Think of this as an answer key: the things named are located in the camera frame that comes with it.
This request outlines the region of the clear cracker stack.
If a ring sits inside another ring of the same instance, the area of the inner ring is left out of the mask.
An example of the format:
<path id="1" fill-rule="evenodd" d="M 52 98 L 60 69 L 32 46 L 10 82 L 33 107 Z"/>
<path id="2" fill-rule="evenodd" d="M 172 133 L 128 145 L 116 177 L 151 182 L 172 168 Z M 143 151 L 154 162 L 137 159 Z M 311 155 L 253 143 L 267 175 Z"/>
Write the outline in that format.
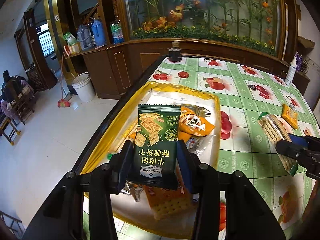
<path id="1" fill-rule="evenodd" d="M 292 142 L 283 124 L 278 120 L 278 118 L 274 114 L 269 114 L 268 112 L 262 112 L 259 115 L 257 122 L 263 129 L 269 142 L 274 147 L 281 140 Z M 298 170 L 297 161 L 287 156 L 281 155 L 279 153 L 278 153 L 278 157 L 285 171 L 289 175 L 294 176 Z"/>

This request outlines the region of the dark green cracker packet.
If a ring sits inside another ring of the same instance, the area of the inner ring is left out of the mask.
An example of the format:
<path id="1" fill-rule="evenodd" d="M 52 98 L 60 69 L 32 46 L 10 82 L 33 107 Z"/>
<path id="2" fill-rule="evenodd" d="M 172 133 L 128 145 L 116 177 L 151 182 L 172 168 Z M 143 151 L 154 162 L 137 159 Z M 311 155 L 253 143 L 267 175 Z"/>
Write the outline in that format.
<path id="1" fill-rule="evenodd" d="M 176 190 L 178 124 L 181 108 L 138 105 L 138 126 L 128 180 L 145 186 Z"/>

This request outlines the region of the long orange snack bag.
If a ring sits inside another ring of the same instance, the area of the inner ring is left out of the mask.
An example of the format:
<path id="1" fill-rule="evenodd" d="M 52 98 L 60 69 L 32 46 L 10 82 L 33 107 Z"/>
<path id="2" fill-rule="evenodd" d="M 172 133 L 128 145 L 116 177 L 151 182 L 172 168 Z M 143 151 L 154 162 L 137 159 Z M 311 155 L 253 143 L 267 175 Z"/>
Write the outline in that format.
<path id="1" fill-rule="evenodd" d="M 192 136 L 205 137 L 209 135 L 215 126 L 206 118 L 197 115 L 193 110 L 181 106 L 180 120 L 178 124 L 178 140 L 187 142 Z"/>

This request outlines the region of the yellow biscuit packet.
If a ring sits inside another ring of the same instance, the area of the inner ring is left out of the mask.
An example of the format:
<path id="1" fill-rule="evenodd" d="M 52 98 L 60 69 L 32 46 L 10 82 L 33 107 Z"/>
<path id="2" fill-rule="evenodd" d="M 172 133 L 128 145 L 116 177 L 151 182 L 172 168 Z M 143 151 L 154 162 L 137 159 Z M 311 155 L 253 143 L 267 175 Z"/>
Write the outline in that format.
<path id="1" fill-rule="evenodd" d="M 286 104 L 282 105 L 281 117 L 293 128 L 298 129 L 298 113 Z"/>

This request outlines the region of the silver foil snack bag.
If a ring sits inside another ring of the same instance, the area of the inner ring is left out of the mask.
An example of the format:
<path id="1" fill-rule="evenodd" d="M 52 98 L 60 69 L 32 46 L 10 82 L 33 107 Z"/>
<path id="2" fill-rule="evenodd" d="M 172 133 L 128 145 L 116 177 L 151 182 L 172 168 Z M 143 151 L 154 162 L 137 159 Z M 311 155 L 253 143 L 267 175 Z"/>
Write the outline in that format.
<path id="1" fill-rule="evenodd" d="M 204 118 L 211 116 L 211 112 L 204 107 L 200 107 L 197 105 L 190 105 L 190 104 L 182 104 L 179 106 L 187 107 L 193 110 L 197 115 Z M 205 137 L 192 136 L 187 142 L 185 142 L 185 145 L 189 150 L 189 152 L 200 155 L 204 151 L 206 145 L 208 144 L 211 137 L 211 133 Z"/>

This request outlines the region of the orange cracker package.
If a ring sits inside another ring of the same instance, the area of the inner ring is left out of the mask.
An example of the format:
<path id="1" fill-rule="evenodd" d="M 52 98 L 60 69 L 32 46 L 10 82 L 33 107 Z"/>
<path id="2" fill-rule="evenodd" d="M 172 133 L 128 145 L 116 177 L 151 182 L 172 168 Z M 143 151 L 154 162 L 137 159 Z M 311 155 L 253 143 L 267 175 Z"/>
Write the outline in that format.
<path id="1" fill-rule="evenodd" d="M 144 216 L 154 220 L 181 216 L 187 211 L 195 210 L 197 204 L 185 187 L 179 166 L 176 166 L 177 189 L 169 190 L 155 186 L 143 186 L 146 195 L 148 212 Z"/>

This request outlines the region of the yellow rimmed white tray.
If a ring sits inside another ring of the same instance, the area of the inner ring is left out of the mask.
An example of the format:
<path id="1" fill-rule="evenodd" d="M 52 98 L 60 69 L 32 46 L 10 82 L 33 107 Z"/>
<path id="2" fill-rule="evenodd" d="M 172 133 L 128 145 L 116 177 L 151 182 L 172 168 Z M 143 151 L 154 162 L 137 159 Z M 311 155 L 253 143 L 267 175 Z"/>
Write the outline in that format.
<path id="1" fill-rule="evenodd" d="M 111 122 L 83 168 L 93 171 L 106 161 L 111 153 L 119 153 L 126 141 L 139 148 L 143 166 L 155 166 L 156 172 L 164 172 L 165 160 L 171 155 L 169 143 L 180 137 L 173 132 L 164 113 L 152 110 L 140 114 L 138 106 L 146 104 L 180 106 L 182 124 L 193 121 L 196 132 L 188 135 L 187 148 L 199 156 L 203 163 L 217 166 L 220 148 L 221 114 L 219 98 L 203 91 L 172 83 L 148 82 L 129 98 L 119 114 Z M 113 215 L 148 232 L 169 238 L 189 239 L 196 216 L 196 202 L 178 176 L 178 189 L 143 187 L 140 200 L 133 194 L 120 193 L 111 196 Z"/>

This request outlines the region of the black round bottle cap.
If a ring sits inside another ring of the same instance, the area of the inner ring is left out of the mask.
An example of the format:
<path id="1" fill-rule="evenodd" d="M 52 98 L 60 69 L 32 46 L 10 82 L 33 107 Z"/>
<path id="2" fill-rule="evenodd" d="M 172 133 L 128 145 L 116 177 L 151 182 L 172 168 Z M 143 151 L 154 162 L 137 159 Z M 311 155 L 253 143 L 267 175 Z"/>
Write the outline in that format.
<path id="1" fill-rule="evenodd" d="M 255 87 L 255 85 L 248 85 L 249 89 L 252 91 L 256 91 L 257 88 Z"/>

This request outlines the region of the green fruit tablecloth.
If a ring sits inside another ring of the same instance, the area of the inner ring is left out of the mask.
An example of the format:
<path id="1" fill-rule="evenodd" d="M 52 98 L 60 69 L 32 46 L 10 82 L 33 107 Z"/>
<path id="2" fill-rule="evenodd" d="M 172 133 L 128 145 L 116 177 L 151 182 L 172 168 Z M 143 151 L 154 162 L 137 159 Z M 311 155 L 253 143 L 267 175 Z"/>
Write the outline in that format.
<path id="1" fill-rule="evenodd" d="M 98 142 L 129 98 L 148 82 L 182 85 L 219 98 L 217 166 L 200 161 L 202 186 L 200 193 L 191 193 L 197 207 L 190 238 L 294 239 L 313 210 L 311 192 L 317 184 L 300 165 L 294 176 L 285 171 L 276 147 L 257 119 L 268 112 L 278 118 L 288 134 L 319 138 L 317 121 L 298 89 L 275 75 L 241 64 L 194 57 L 171 62 L 161 57 L 114 107 Z M 250 90 L 248 85 L 255 85 L 257 90 Z M 298 113 L 298 129 L 281 117 L 283 104 Z M 112 218 L 116 217 L 111 196 L 116 194 L 110 194 L 109 161 L 114 154 L 93 171 L 81 171 L 93 183 L 89 209 L 96 211 L 102 204 Z M 143 186 L 127 179 L 120 193 L 133 194 L 139 201 Z"/>

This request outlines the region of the white plastic bucket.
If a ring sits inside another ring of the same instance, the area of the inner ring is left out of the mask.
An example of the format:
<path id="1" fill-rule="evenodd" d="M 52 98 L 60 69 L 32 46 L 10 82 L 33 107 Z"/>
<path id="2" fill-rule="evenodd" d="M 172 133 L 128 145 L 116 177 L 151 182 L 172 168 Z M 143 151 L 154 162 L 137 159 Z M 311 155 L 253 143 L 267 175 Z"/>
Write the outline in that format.
<path id="1" fill-rule="evenodd" d="M 82 102 L 90 102 L 95 98 L 95 90 L 89 72 L 76 76 L 72 81 L 72 87 Z"/>

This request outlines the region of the wooden chair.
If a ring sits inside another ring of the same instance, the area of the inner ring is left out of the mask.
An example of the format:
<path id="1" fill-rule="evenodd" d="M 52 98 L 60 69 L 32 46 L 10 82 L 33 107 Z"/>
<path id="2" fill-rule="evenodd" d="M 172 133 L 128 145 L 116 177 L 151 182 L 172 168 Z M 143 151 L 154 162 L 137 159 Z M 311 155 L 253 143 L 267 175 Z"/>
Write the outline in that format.
<path id="1" fill-rule="evenodd" d="M 25 125 L 25 120 L 28 118 L 30 113 L 35 113 L 34 110 L 34 99 L 32 102 L 30 102 L 26 96 L 22 96 L 20 99 L 16 98 L 16 105 L 13 107 L 13 110 L 18 111 L 22 110 L 23 106 L 27 106 L 27 110 L 25 113 L 20 117 L 19 121 Z"/>

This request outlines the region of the dark glass jar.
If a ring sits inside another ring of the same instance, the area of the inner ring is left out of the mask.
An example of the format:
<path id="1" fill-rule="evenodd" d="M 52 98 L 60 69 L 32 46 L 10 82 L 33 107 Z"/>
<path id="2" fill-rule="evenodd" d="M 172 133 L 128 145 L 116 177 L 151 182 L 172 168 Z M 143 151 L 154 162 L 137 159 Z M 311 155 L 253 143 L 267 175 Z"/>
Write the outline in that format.
<path id="1" fill-rule="evenodd" d="M 180 62 L 182 61 L 180 43 L 178 41 L 172 41 L 172 47 L 169 48 L 169 61 Z"/>

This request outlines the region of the clear plastic bag on shelf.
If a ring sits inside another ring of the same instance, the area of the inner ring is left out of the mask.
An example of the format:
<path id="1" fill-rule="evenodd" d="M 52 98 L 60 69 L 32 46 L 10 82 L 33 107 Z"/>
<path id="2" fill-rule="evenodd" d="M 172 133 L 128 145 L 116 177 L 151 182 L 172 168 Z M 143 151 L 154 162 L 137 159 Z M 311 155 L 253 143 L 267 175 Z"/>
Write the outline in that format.
<path id="1" fill-rule="evenodd" d="M 121 29 L 120 20 L 111 24 L 111 31 L 113 36 L 113 43 L 118 44 L 124 42 L 123 32 Z"/>

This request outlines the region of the flower aquarium cabinet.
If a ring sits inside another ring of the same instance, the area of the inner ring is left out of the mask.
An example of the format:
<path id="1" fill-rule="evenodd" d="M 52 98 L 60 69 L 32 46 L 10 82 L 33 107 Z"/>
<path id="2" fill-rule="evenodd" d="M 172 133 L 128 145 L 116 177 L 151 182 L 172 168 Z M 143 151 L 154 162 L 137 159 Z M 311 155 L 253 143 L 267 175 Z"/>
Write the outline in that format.
<path id="1" fill-rule="evenodd" d="M 46 0 L 50 33 L 68 83 L 89 72 L 97 95 L 118 99 L 172 41 L 183 56 L 205 56 L 285 77 L 297 50 L 296 0 Z M 103 23 L 107 44 L 97 47 L 91 29 Z M 124 42 L 114 44 L 120 20 Z M 81 50 L 79 25 L 93 47 Z"/>

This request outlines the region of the grey thermos flask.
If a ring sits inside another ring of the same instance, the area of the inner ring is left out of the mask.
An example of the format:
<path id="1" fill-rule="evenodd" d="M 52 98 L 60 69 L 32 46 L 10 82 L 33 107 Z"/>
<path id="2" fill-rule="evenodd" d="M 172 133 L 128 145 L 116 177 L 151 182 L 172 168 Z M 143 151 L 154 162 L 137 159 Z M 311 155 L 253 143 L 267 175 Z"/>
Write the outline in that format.
<path id="1" fill-rule="evenodd" d="M 79 25 L 76 38 L 80 43 L 81 50 L 87 50 L 93 47 L 91 33 L 86 25 Z"/>

